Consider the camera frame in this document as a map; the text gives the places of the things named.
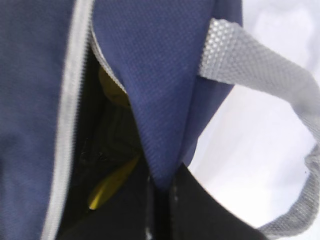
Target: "textured fabric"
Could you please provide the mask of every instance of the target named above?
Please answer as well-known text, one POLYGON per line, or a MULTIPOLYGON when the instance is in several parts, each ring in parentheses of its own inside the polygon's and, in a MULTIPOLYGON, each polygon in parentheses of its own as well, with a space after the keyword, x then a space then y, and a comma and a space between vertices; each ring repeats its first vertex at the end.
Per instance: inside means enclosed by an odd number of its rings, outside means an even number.
POLYGON ((310 175, 289 211, 261 227, 270 238, 293 236, 316 218, 320 189, 320 91, 312 75, 249 36, 239 25, 211 20, 199 74, 288 101, 317 141, 305 164, 310 175))
POLYGON ((163 189, 231 89, 197 77, 212 16, 241 23, 241 1, 95 2, 97 42, 128 93, 152 176, 163 189))
POLYGON ((0 1, 1 240, 40 238, 73 3, 0 1))

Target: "gray handle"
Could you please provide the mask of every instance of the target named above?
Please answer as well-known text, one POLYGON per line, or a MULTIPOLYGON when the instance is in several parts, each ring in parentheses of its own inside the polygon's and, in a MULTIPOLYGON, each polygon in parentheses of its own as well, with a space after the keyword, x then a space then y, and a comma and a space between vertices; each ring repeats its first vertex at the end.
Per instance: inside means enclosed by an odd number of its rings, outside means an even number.
POLYGON ((209 80, 246 86, 289 102, 316 139, 305 158, 309 177, 289 211, 262 226, 270 239, 304 232, 319 210, 320 190, 320 91, 312 75, 263 46, 238 24, 212 19, 199 67, 209 80))

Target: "yellow object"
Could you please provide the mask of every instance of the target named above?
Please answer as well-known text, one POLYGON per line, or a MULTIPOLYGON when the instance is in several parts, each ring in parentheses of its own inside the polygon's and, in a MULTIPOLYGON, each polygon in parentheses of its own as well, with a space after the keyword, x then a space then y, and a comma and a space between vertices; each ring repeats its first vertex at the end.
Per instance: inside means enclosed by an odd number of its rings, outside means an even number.
POLYGON ((102 85, 104 95, 114 104, 129 108, 128 95, 111 79, 111 77, 100 67, 99 81, 102 85))
POLYGON ((135 168, 140 156, 129 161, 111 175, 104 178, 92 191, 89 196, 89 209, 96 210, 108 201, 127 180, 130 173, 135 168))

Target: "gray zipper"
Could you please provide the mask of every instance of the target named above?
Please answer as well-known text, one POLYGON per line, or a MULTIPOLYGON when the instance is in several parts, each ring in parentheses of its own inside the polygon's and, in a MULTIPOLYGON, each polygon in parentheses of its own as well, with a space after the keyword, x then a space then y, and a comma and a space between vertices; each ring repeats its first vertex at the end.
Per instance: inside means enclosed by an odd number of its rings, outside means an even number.
POLYGON ((98 62, 100 63, 100 65, 104 69, 104 71, 115 82, 115 84, 117 84, 119 86, 119 88, 122 89, 122 91, 127 93, 126 90, 125 90, 125 87, 117 79, 116 75, 112 71, 110 65, 107 63, 107 61, 106 61, 106 59, 105 59, 105 57, 104 57, 104 55, 103 55, 103 53, 101 51, 100 45, 99 45, 98 40, 96 38, 96 34, 95 34, 95 31, 94 31, 93 24, 91 24, 91 26, 90 26, 90 32, 91 32, 91 48, 92 48, 92 51, 93 51, 96 59, 98 60, 98 62))
POLYGON ((52 185, 41 240, 56 238, 68 195, 93 3, 94 0, 76 0, 73 7, 62 76, 52 185))

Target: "white surface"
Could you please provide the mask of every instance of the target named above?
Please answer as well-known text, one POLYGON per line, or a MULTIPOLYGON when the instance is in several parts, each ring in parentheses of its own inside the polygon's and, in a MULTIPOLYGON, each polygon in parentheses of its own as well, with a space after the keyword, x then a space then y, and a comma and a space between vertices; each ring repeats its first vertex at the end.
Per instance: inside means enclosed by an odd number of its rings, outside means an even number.
MULTIPOLYGON (((320 81, 320 1, 243 0, 243 14, 256 39, 320 81)), ((189 169, 223 206, 260 227, 297 199, 313 144, 286 102, 236 86, 200 137, 189 169)), ((320 239, 320 216, 286 239, 320 239)))

